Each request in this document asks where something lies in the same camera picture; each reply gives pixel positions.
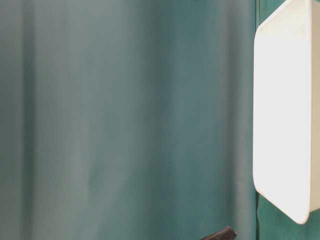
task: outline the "curtain fold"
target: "curtain fold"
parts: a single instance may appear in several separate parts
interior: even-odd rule
[[[256,238],[255,0],[3,0],[0,239]]]

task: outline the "green backdrop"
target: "green backdrop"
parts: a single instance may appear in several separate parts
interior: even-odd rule
[[[256,238],[255,0],[2,0],[0,239]]]
[[[284,0],[257,0],[257,27]],[[310,214],[304,225],[296,224],[262,196],[257,202],[257,238],[259,240],[319,240],[320,210]]]

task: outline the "fabric drape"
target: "fabric drape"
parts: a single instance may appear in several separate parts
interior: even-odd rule
[[[2,0],[0,239],[256,238],[255,0]]]

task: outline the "black object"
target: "black object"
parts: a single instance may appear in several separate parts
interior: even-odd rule
[[[217,231],[209,236],[202,238],[201,240],[234,240],[237,233],[232,230],[231,227],[227,226],[221,231]]]

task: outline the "white plastic tray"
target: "white plastic tray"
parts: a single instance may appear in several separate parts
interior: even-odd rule
[[[320,2],[287,0],[254,41],[253,179],[299,224],[320,208]]]

